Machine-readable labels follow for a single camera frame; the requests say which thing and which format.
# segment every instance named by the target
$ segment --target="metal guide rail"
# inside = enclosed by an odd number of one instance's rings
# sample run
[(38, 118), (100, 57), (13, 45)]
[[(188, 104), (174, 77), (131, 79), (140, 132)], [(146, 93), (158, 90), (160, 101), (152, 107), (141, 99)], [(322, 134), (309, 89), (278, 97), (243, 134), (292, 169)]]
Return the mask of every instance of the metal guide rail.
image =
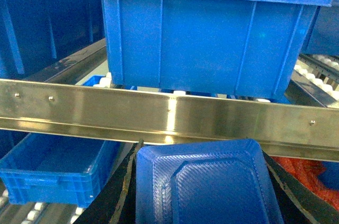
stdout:
[(301, 54), (299, 56), (299, 60), (304, 62), (305, 64), (307, 64), (314, 70), (317, 70), (319, 73), (323, 74), (325, 77), (328, 77), (329, 79), (339, 84), (339, 72), (336, 69), (327, 66), (326, 64), (322, 63), (321, 61), (318, 61), (312, 56), (308, 56), (304, 54)]
[(269, 155), (339, 161), (339, 110), (0, 80), (0, 128), (146, 144), (254, 138)]

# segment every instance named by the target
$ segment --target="conveyor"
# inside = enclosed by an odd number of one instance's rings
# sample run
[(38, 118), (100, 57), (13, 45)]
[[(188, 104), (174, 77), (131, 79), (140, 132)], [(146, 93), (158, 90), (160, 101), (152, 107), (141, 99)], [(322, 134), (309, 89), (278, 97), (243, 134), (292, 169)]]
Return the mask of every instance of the conveyor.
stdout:
[[(296, 71), (286, 97), (297, 105), (71, 85), (105, 55), (102, 40), (25, 81), (1, 79), (0, 128), (148, 144), (253, 137), (270, 155), (339, 161), (338, 102)], [(21, 223), (33, 207), (8, 204), (0, 223)], [(75, 209), (48, 204), (35, 223), (67, 224)]]

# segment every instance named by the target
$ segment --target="stainless steel rail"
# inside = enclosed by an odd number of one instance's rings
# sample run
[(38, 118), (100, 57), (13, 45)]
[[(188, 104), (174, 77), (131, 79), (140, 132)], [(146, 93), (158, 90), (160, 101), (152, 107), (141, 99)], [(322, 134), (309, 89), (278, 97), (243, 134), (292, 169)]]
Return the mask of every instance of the stainless steel rail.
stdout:
[(0, 80), (0, 128), (146, 144), (254, 138), (271, 155), (339, 161), (339, 110)]

